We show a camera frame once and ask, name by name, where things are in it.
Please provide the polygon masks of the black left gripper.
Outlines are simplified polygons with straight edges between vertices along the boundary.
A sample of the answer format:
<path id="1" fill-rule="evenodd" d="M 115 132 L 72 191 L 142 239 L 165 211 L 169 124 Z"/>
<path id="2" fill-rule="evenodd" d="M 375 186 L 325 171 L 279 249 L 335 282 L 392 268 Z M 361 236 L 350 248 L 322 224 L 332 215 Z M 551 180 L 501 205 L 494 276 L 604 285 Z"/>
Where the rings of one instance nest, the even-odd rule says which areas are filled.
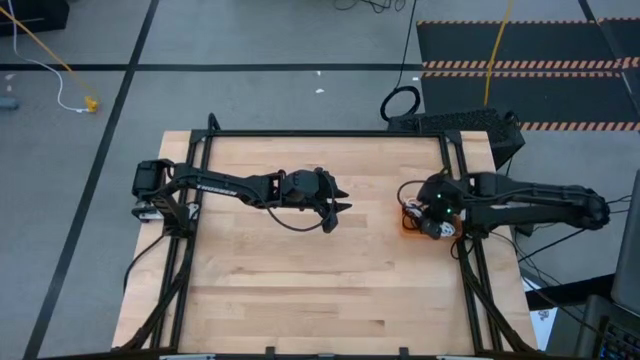
<path id="1" fill-rule="evenodd" d="M 330 233 L 338 224 L 337 213 L 352 207 L 349 203 L 339 203 L 337 199 L 349 194 L 340 190 L 334 178 L 324 168 L 296 170 L 283 174 L 279 182 L 280 203 L 278 207 L 300 211 L 313 210 L 321 220 L 307 227 L 294 227 L 278 220 L 278 223 L 295 232 L 310 232 L 321 228 Z"/>

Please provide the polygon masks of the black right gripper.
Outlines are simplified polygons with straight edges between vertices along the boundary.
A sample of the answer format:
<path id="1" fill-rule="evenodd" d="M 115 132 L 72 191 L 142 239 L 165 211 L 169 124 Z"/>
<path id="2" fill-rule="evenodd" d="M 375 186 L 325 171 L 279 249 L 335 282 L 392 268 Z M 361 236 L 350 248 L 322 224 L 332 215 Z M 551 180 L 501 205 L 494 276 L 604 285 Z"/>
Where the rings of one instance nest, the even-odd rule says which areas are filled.
<path id="1" fill-rule="evenodd" d="M 449 176 L 435 174 L 421 186 L 417 200 L 421 203 L 420 231 L 432 239 L 444 236 L 443 226 L 454 225 L 463 210 L 460 183 Z"/>

